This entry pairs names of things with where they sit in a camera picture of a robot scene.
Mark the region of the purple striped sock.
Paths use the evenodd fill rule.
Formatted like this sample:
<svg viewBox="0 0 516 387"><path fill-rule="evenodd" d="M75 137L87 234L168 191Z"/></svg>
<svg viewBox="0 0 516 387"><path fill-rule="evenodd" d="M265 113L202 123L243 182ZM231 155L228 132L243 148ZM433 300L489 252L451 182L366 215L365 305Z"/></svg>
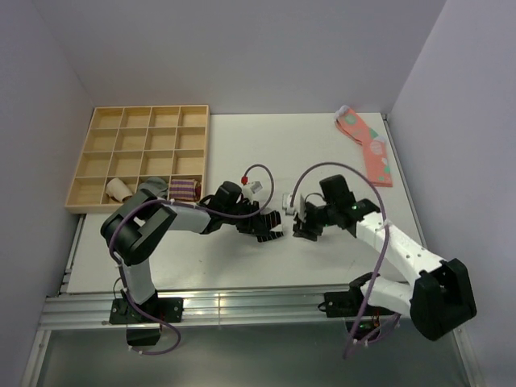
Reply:
<svg viewBox="0 0 516 387"><path fill-rule="evenodd" d="M201 184L195 179L172 179L169 186L169 198L196 202L201 197Z"/></svg>

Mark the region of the black white-striped sock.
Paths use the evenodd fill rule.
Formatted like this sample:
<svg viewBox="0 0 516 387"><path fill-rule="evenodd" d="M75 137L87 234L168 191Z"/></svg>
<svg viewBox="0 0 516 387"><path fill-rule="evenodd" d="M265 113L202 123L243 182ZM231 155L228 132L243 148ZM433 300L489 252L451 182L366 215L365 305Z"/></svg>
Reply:
<svg viewBox="0 0 516 387"><path fill-rule="evenodd" d="M255 234L259 243L270 242L284 236L281 214L277 210L260 214L255 227Z"/></svg>

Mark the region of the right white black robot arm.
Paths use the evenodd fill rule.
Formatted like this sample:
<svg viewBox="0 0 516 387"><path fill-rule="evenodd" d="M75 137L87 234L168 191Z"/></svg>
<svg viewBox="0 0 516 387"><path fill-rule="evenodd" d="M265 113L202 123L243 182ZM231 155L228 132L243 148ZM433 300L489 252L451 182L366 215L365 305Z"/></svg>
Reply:
<svg viewBox="0 0 516 387"><path fill-rule="evenodd" d="M394 313L410 317L430 341L476 317L468 270L458 259L445 260L425 249L384 218L379 206L356 200L345 178L334 175L319 183L323 205L305 198L293 204L293 234L316 241L326 227L337 226L381 254L403 276L402 282L366 273L342 293L327 293L327 317Z"/></svg>

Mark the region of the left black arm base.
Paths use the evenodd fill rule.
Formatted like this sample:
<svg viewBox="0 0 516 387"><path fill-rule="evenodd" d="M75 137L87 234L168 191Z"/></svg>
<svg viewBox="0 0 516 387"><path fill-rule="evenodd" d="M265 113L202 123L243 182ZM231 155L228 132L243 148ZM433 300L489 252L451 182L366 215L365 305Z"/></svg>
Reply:
<svg viewBox="0 0 516 387"><path fill-rule="evenodd" d="M139 308L153 318L167 323L178 323L181 321L184 300L182 298L159 298L151 297ZM154 328L130 328L147 323L155 323L154 320L142 315L123 295L113 300L111 305L109 324L114 326L126 326L127 343L133 347L151 347L158 343L164 326Z"/></svg>

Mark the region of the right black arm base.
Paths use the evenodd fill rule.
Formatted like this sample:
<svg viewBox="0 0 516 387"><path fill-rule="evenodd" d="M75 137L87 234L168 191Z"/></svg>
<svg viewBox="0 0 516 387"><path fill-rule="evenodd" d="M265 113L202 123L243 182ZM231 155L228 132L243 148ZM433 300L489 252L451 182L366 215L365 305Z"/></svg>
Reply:
<svg viewBox="0 0 516 387"><path fill-rule="evenodd" d="M326 292L323 301L318 304L318 310L325 313L328 318L354 318L358 316L363 294L358 289L347 291ZM363 316L390 316L394 312L379 306L366 305Z"/></svg>

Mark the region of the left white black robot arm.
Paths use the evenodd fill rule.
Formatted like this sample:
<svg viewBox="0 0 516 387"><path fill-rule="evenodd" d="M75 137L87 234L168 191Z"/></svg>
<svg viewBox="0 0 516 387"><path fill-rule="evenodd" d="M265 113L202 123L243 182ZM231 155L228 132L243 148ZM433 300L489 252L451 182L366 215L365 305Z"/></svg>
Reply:
<svg viewBox="0 0 516 387"><path fill-rule="evenodd" d="M149 258L168 231L209 235L224 224L265 242L275 238L273 229L281 224L281 216L263 212L259 202L246 198L243 188L230 181L196 204L165 201L142 189L119 207L102 224L100 234L121 269L131 298L128 313L139 322L156 315L157 291Z"/></svg>

